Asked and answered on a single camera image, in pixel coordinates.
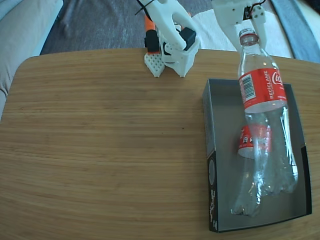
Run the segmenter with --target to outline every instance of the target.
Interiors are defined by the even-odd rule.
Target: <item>plastic bottle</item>
[[[243,161],[242,180],[231,213],[254,217],[259,212],[261,196],[254,183],[254,144],[249,127],[241,129],[237,161]]]
[[[279,68],[260,47],[256,33],[239,33],[238,69],[245,118],[254,145],[254,181],[261,196],[292,193],[298,168],[291,146],[289,110]]]

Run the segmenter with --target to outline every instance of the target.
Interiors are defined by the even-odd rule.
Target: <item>robotic arm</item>
[[[182,34],[185,28],[187,34],[197,35],[197,26],[177,0],[137,0],[157,27],[159,48],[157,54],[148,53],[144,62],[155,77],[159,77],[164,67],[174,69],[181,77],[185,77],[194,64],[194,58],[201,47],[196,36],[191,45]],[[229,38],[236,50],[242,48],[235,25],[251,20],[255,32],[260,38],[259,44],[265,48],[267,43],[265,10],[261,6],[266,0],[211,0],[212,7],[219,26]]]
[[[257,3],[257,0],[211,0],[216,20],[233,44],[235,49],[241,53],[242,48],[236,25],[245,20],[251,20],[254,31],[259,36],[259,44],[262,48],[266,47],[266,22],[265,10],[261,6],[266,0]]]

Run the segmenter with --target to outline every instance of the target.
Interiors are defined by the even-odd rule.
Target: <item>sticker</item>
[[[268,125],[253,124],[250,126],[252,136],[256,139],[259,151],[271,152],[271,127]]]
[[[248,127],[248,125],[244,126],[241,129],[240,140],[239,140],[239,148],[238,149],[253,148],[253,147],[254,147],[254,142],[252,140],[249,127]]]
[[[239,79],[244,108],[269,101],[287,101],[280,72],[261,68],[242,75]]]

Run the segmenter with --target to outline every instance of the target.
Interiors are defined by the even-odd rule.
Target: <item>cardboard box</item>
[[[294,93],[285,84],[298,183],[293,193],[262,198],[257,216],[231,214],[237,191],[231,183],[242,180],[237,150],[244,107],[237,80],[210,79],[203,93],[209,188],[209,227],[217,233],[266,226],[312,213],[307,149]]]

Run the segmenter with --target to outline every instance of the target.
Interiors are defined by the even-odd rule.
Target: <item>couch cushion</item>
[[[8,95],[20,64],[32,56],[58,0],[23,0],[0,21],[0,90]]]
[[[0,20],[22,0],[0,0]]]

